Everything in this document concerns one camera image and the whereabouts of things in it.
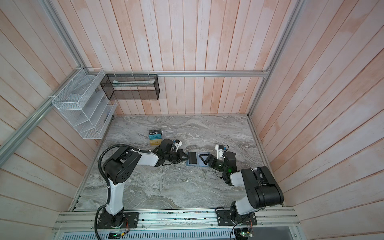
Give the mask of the beige card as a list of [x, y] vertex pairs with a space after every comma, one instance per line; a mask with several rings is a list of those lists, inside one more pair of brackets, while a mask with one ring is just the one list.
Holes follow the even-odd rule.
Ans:
[[161, 139], [150, 140], [150, 145], [151, 146], [159, 146], [161, 144], [161, 142], [162, 142]]

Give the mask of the teal VIP card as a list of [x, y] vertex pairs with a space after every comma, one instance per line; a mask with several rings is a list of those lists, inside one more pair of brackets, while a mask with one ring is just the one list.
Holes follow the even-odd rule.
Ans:
[[157, 140], [162, 140], [162, 135], [159, 135], [159, 134], [157, 134], [157, 135], [149, 135], [149, 139], [150, 139], [150, 141], [157, 141]]

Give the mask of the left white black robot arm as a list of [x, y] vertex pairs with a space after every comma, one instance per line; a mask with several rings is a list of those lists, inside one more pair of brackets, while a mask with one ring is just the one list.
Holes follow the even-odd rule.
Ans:
[[142, 150], [127, 144], [116, 144], [104, 150], [98, 160], [98, 169], [107, 184], [108, 196], [104, 209], [112, 216], [124, 209], [125, 182], [136, 166], [164, 166], [187, 161], [189, 155], [180, 148], [182, 142], [165, 139], [154, 150]]

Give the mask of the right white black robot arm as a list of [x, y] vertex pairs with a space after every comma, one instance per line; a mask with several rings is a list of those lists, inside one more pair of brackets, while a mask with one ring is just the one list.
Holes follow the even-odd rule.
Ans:
[[201, 154], [205, 165], [221, 173], [221, 178], [229, 186], [243, 186], [246, 196], [235, 201], [230, 207], [233, 218], [246, 216], [265, 207], [281, 205], [283, 192], [268, 167], [237, 169], [236, 153], [225, 152], [220, 160], [212, 154]]

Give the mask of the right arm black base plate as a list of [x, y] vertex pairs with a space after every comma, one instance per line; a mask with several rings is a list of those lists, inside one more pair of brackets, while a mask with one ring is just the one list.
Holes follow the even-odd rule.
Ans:
[[247, 215], [238, 215], [231, 210], [218, 208], [215, 210], [217, 215], [217, 223], [219, 226], [256, 226], [257, 219], [254, 213]]

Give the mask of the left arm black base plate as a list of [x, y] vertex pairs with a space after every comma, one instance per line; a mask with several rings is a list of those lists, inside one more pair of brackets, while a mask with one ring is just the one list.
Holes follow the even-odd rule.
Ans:
[[135, 229], [138, 225], [139, 215], [139, 212], [119, 212], [113, 216], [108, 212], [102, 212], [97, 229]]

